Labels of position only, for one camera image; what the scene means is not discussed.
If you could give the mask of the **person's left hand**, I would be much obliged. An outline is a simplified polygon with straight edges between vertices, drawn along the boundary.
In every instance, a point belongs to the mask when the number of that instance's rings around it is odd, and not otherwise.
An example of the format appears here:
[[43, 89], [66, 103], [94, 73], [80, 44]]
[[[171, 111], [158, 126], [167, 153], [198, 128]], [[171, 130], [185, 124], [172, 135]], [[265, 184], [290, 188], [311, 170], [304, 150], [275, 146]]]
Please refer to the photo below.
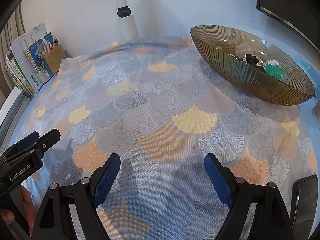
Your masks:
[[31, 239], [35, 207], [29, 191], [21, 185], [9, 193], [1, 188], [1, 239]]

